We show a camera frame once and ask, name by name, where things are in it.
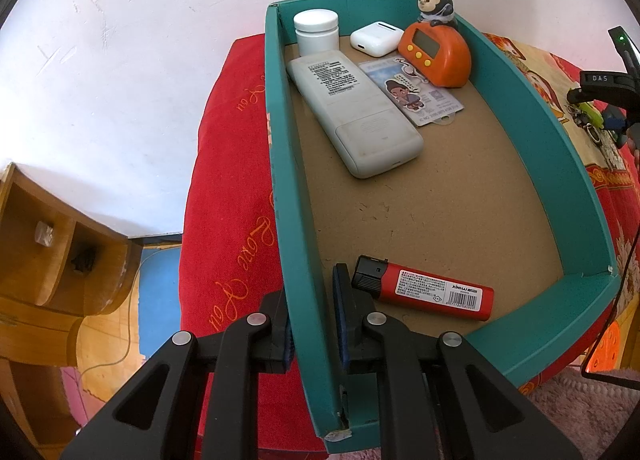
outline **barcode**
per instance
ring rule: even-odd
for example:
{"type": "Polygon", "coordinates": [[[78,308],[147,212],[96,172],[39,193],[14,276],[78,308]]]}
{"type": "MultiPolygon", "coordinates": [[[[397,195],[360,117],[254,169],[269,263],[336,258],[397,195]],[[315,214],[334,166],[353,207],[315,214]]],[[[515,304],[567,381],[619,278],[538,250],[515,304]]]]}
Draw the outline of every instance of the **barcode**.
{"type": "Polygon", "coordinates": [[[476,308],[476,296],[470,294],[461,294],[460,292],[449,292],[448,305],[457,306],[459,308],[467,308],[474,310],[476,308]]]}

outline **white remote control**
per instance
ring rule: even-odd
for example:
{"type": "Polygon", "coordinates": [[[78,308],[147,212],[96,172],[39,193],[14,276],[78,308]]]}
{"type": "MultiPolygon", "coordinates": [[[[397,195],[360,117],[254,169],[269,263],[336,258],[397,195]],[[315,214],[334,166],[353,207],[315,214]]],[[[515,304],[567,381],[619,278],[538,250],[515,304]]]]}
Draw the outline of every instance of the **white remote control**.
{"type": "Polygon", "coordinates": [[[420,133],[339,50],[293,59],[287,72],[353,176],[377,175],[422,151],[420,133]]]}

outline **white jar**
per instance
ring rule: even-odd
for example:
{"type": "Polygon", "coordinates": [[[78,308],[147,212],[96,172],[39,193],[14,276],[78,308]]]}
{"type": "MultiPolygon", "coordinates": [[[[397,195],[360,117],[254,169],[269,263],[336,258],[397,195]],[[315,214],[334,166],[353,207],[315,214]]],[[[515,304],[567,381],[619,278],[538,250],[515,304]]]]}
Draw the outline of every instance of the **white jar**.
{"type": "Polygon", "coordinates": [[[339,50],[338,15],[325,8],[303,10],[293,17],[300,56],[339,50]]]}

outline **red lighter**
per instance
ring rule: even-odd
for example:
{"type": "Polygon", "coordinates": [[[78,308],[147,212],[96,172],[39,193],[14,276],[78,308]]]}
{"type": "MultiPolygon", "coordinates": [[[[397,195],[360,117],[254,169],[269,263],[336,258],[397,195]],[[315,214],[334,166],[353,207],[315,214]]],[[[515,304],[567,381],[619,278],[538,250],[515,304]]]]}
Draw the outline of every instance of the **red lighter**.
{"type": "Polygon", "coordinates": [[[494,306],[494,290],[406,266],[360,256],[351,286],[375,299],[431,310],[467,319],[486,321],[494,306]]]}

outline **blue foam pad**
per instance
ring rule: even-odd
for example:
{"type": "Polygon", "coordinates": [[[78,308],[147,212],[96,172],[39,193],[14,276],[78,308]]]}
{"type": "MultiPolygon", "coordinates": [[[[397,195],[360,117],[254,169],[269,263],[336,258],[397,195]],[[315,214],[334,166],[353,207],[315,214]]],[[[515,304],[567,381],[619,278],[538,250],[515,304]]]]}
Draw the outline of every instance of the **blue foam pad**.
{"type": "Polygon", "coordinates": [[[140,353],[151,357],[180,329],[178,263],[181,247],[144,249],[140,268],[138,334],[140,353]]]}

